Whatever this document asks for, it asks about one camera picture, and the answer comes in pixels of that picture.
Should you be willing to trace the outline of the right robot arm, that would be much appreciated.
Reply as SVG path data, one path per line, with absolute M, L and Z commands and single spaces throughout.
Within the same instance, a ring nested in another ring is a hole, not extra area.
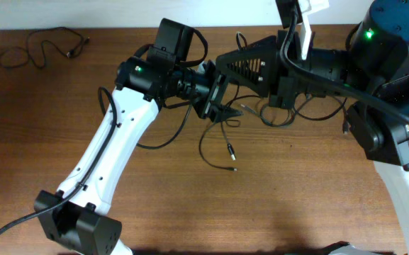
M 327 1 L 278 1 L 277 35 L 217 58 L 219 70 L 292 109 L 298 95 L 353 98 L 349 130 L 384 182 L 409 253 L 409 1 L 376 0 L 343 50 L 313 47 L 308 21 Z

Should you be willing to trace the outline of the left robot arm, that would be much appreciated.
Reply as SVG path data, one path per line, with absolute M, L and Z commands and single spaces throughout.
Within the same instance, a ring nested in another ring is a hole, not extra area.
M 34 208 L 46 237 L 79 254 L 129 254 L 122 224 L 108 217 L 119 178 L 143 133 L 168 98 L 185 100 L 214 123 L 240 114 L 224 106 L 229 78 L 206 58 L 187 58 L 195 28 L 163 19 L 155 42 L 118 68 L 103 120 L 83 157 L 54 193 L 41 191 Z

